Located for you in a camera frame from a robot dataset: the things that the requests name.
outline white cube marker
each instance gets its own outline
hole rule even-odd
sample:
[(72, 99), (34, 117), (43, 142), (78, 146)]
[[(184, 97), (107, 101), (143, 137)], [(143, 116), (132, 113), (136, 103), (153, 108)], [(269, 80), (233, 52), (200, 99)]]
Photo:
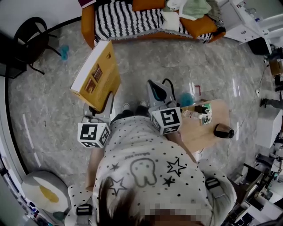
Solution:
[(79, 123), (78, 141), (89, 148), (103, 148), (109, 137), (110, 129), (106, 123)]
[(153, 111), (151, 121), (161, 135), (176, 132), (182, 125), (180, 107)]

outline blue object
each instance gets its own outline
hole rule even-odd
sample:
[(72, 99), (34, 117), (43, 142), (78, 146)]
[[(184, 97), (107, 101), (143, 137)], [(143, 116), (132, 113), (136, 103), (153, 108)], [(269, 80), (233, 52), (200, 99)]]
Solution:
[(194, 104), (193, 96), (189, 93), (182, 93), (179, 101), (180, 107), (186, 107)]
[(62, 60), (67, 60), (68, 59), (68, 51), (69, 51), (69, 46), (68, 45), (62, 45), (60, 48), (60, 53), (61, 53), (61, 59)]

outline black and white striped blanket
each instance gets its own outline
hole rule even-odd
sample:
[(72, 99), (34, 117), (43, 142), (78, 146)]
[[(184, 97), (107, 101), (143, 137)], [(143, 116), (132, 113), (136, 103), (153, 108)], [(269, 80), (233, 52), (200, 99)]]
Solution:
[[(164, 21), (161, 9), (133, 11), (132, 4), (123, 1), (112, 1), (100, 5), (95, 15), (95, 45), (100, 40), (119, 40), (156, 33), (158, 31), (192, 38), (180, 23), (179, 32), (161, 29)], [(211, 33), (203, 34), (198, 39), (209, 41)]]

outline sofa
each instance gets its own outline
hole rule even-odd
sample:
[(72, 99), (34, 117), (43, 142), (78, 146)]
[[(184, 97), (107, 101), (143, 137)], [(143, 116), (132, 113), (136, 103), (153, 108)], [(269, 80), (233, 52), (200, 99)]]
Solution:
[[(81, 32), (82, 35), (87, 42), (87, 44), (91, 47), (94, 48), (95, 42), (98, 42), (99, 40), (96, 40), (97, 35), (96, 35), (96, 27), (97, 27), (97, 10), (99, 6), (92, 4), (89, 5), (85, 8), (83, 8), (82, 11), (82, 18), (81, 18)], [(202, 27), (205, 26), (206, 22), (200, 21), (197, 24), (197, 27)], [(180, 36), (179, 34), (173, 34), (172, 32), (168, 31), (163, 31), (163, 30), (154, 30), (153, 32), (150, 33), (144, 33), (141, 35), (136, 35), (134, 37), (129, 37), (127, 39), (112, 39), (111, 37), (108, 38), (107, 40), (111, 39), (113, 42), (118, 42), (118, 41), (126, 41), (126, 40), (133, 40), (133, 39), (140, 39), (140, 40), (145, 40), (145, 39), (187, 39), (191, 40), (193, 37), (188, 37), (190, 34), (187, 32), (187, 36)], [(218, 32), (215, 33), (210, 33), (209, 41), (208, 42), (213, 42), (216, 41), (217, 39), (223, 37), (225, 35), (225, 29), (219, 30)]]

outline marble floor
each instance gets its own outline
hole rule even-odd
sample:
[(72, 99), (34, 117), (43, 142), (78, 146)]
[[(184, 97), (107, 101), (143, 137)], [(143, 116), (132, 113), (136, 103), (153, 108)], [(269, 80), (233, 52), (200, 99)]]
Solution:
[[(76, 140), (84, 103), (69, 88), (91, 49), (81, 35), (80, 22), (54, 33), (59, 38), (50, 45), (57, 49), (68, 45), (69, 58), (62, 61), (46, 50), (34, 64), (45, 75), (28, 68), (17, 79), (10, 80), (12, 125), (29, 171), (48, 170), (67, 185), (82, 184), (90, 156), (90, 150)], [(247, 44), (239, 45), (228, 38), (210, 44), (193, 40), (126, 41), (114, 44), (114, 49), (122, 79), (115, 96), (116, 112), (121, 111), (125, 102), (136, 105), (146, 100), (148, 79), (169, 78), (176, 97), (190, 92), (190, 84), (200, 85), (201, 96), (196, 93), (196, 98), (226, 101), (231, 127), (237, 134), (232, 140), (224, 139), (204, 149), (196, 154), (197, 158), (211, 159), (231, 176), (241, 170), (244, 162), (252, 164), (256, 153), (269, 151), (254, 143), (260, 102), (255, 89), (259, 88), (265, 65)], [(269, 68), (260, 88), (263, 96), (276, 98)]]

